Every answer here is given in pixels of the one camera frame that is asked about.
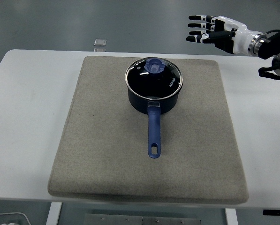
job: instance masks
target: blue lid handle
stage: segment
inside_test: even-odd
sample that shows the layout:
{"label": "blue lid handle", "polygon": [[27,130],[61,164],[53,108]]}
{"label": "blue lid handle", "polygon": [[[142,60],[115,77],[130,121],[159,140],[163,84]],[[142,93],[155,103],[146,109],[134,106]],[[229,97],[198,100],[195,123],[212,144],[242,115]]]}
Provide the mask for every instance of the blue lid handle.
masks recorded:
{"label": "blue lid handle", "polygon": [[160,157],[160,106],[159,102],[148,102],[148,155]]}
{"label": "blue lid handle", "polygon": [[165,63],[161,59],[150,58],[146,61],[144,68],[149,73],[158,74],[164,71]]}

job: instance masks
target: robot finger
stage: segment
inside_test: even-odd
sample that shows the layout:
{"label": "robot finger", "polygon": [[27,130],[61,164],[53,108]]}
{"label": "robot finger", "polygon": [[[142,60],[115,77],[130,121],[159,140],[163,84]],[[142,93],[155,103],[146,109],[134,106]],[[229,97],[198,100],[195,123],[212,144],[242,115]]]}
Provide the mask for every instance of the robot finger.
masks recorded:
{"label": "robot finger", "polygon": [[206,28],[208,30],[214,31],[215,25],[207,22],[196,22],[196,23],[188,23],[188,27],[198,27],[198,28]]}
{"label": "robot finger", "polygon": [[210,30],[195,30],[195,31],[190,31],[190,35],[203,35],[205,33],[211,33],[212,31]]}
{"label": "robot finger", "polygon": [[190,35],[187,36],[186,40],[190,42],[205,43],[205,44],[213,43],[212,41],[210,41],[208,34]]}
{"label": "robot finger", "polygon": [[190,15],[189,20],[201,20],[215,24],[216,17],[211,15]]}
{"label": "robot finger", "polygon": [[205,33],[203,35],[190,35],[187,36],[186,40],[190,42],[213,44],[218,41],[231,40],[233,36],[234,33],[232,31],[219,31],[219,32]]}

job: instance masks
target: cable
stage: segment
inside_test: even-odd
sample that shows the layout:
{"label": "cable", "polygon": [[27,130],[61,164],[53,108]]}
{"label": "cable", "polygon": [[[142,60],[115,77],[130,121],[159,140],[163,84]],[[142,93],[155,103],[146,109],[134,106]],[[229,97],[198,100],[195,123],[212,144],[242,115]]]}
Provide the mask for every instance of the cable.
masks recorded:
{"label": "cable", "polygon": [[266,34],[270,34],[270,33],[273,33],[273,32],[280,32],[280,30],[270,30],[270,31],[266,32]]}
{"label": "cable", "polygon": [[24,213],[22,213],[22,212],[8,212],[8,213],[0,213],[0,216],[3,216],[3,215],[13,215],[13,214],[21,214],[21,215],[23,215],[23,216],[26,218],[26,220],[27,220],[28,224],[29,224],[29,225],[31,225],[31,223],[29,222],[29,220],[28,220],[27,216],[26,216]]}

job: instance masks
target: metal plate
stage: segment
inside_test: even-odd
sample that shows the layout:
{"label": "metal plate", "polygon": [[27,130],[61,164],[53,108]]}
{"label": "metal plate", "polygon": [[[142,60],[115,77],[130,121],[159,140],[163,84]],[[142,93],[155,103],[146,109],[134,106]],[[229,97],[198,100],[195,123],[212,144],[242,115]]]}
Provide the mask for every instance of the metal plate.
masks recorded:
{"label": "metal plate", "polygon": [[201,225],[200,219],[86,214],[83,225]]}
{"label": "metal plate", "polygon": [[106,49],[105,48],[94,48],[94,51],[104,53],[106,51]]}
{"label": "metal plate", "polygon": [[142,225],[142,217],[86,214],[83,225]]}
{"label": "metal plate", "polygon": [[201,225],[200,219],[143,217],[142,225]]}
{"label": "metal plate", "polygon": [[94,46],[105,46],[106,40],[105,39],[96,39],[94,42]]}

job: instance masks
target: white table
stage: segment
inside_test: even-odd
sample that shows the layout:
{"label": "white table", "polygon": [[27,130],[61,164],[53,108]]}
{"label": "white table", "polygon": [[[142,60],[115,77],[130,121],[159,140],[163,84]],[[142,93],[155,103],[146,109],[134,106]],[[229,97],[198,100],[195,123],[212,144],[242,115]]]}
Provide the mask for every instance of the white table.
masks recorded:
{"label": "white table", "polygon": [[9,51],[0,63],[0,199],[88,202],[53,197],[47,184],[89,55],[217,61],[250,197],[244,204],[214,207],[280,209],[280,81],[258,76],[271,59],[237,56]]}

